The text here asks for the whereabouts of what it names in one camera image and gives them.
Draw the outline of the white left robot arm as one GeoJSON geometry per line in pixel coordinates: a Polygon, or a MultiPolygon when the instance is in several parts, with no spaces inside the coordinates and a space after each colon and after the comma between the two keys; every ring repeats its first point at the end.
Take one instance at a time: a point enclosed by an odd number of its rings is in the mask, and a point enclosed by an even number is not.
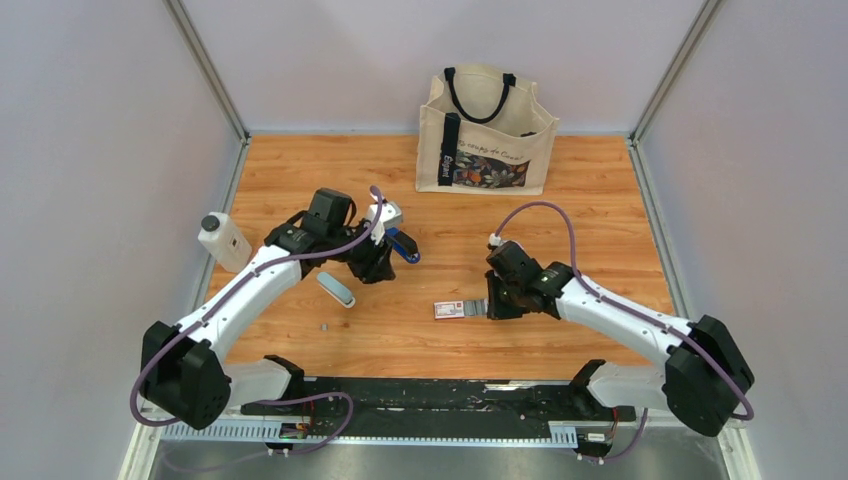
{"type": "Polygon", "coordinates": [[[355,221],[349,195],[317,190],[309,207],[272,229],[245,268],[210,300],[173,325],[151,325],[130,393],[135,420],[201,430],[230,407],[269,403],[284,415],[299,411],[306,389],[295,380],[294,364],[276,355],[241,364],[227,357],[273,301],[327,261],[347,265],[364,284],[394,279],[388,231],[401,224],[403,213],[378,187],[370,194],[372,204],[355,221]]]}

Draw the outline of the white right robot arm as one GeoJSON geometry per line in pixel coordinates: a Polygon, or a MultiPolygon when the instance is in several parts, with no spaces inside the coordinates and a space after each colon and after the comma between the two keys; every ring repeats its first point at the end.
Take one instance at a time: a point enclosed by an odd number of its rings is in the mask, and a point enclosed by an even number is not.
{"type": "Polygon", "coordinates": [[[587,364],[585,381],[570,392],[579,416],[593,419],[621,406],[666,410],[708,437],[737,417],[755,377],[721,320],[657,312],[564,263],[542,267],[514,241],[491,248],[486,261],[490,319],[544,313],[599,332],[649,361],[642,367],[587,364]]]}

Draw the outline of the red white staple box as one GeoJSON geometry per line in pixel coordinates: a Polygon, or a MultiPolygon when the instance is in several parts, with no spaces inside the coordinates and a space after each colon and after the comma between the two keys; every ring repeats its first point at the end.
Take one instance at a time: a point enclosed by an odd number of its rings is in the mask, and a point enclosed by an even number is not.
{"type": "Polygon", "coordinates": [[[436,302],[434,304],[434,318],[436,320],[461,319],[465,317],[464,301],[436,302]]]}

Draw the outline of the blue black stapler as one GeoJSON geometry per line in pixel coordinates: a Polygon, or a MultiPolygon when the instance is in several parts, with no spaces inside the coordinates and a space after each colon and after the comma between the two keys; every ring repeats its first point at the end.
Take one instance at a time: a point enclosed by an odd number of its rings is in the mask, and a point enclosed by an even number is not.
{"type": "Polygon", "coordinates": [[[416,264],[421,260],[420,250],[416,241],[398,228],[386,231],[394,251],[407,263],[416,264]]]}

